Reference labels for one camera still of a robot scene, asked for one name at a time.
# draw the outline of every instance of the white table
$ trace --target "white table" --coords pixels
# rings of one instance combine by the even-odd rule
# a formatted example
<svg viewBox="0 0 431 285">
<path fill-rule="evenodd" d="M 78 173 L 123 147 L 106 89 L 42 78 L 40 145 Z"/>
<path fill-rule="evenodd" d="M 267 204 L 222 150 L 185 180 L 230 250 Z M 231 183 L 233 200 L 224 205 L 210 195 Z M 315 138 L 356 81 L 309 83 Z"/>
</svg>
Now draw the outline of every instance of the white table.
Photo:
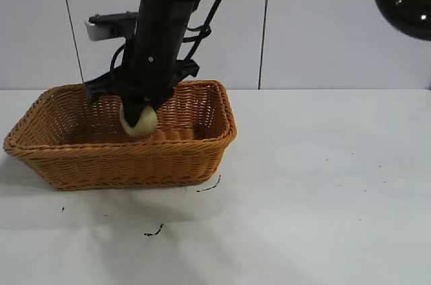
<svg viewBox="0 0 431 285">
<path fill-rule="evenodd" d="M 0 92 L 1 137 L 37 95 Z M 230 99 L 211 191 L 63 193 L 2 153 L 0 283 L 431 284 L 429 91 Z"/>
</svg>

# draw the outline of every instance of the woven basket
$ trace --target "woven basket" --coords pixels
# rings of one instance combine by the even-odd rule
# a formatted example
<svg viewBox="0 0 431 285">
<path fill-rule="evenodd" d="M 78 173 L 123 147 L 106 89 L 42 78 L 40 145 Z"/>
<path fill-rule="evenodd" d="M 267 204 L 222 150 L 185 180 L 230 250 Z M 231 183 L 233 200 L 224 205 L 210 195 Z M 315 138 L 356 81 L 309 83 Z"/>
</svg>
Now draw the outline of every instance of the woven basket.
<svg viewBox="0 0 431 285">
<path fill-rule="evenodd" d="M 196 185 L 217 170 L 236 136 L 219 82 L 181 84 L 159 111 L 158 130 L 132 139 L 121 100 L 86 101 L 83 85 L 42 94 L 5 139 L 5 151 L 62 190 Z"/>
</svg>

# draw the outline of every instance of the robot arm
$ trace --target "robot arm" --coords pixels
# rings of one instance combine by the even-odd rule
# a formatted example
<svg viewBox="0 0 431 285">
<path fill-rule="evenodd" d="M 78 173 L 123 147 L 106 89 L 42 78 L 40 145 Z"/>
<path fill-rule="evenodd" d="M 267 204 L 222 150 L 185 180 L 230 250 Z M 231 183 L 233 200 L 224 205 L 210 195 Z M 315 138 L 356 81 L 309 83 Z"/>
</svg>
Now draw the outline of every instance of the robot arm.
<svg viewBox="0 0 431 285">
<path fill-rule="evenodd" d="M 188 75 L 197 75 L 199 67 L 191 56 L 204 36 L 221 0 L 216 0 L 208 21 L 198 28 L 189 56 L 177 61 L 191 14 L 200 0 L 141 0 L 139 13 L 90 18 L 90 38 L 100 40 L 124 36 L 123 61 L 110 73 L 88 82 L 92 95 L 118 94 L 123 101 L 123 126 L 133 131 L 149 106 L 157 110 L 172 96 L 175 86 Z M 376 0 L 382 14 L 400 31 L 431 40 L 430 0 Z M 135 135 L 147 133 L 139 131 Z"/>
</svg>

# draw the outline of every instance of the round object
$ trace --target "round object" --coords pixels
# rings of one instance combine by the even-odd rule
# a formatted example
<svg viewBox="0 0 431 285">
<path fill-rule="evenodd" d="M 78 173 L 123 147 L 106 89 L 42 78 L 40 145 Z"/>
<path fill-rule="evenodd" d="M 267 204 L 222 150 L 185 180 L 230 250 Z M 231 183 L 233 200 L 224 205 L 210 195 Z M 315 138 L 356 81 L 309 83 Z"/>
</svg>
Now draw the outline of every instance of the round object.
<svg viewBox="0 0 431 285">
<path fill-rule="evenodd" d="M 152 106 L 147 106 L 141 113 L 141 116 L 136 124 L 136 126 L 131 127 L 124 118 L 123 105 L 120 108 L 120 122 L 125 133 L 131 137 L 142 137 L 144 135 L 149 135 L 157 129 L 157 114 Z"/>
</svg>

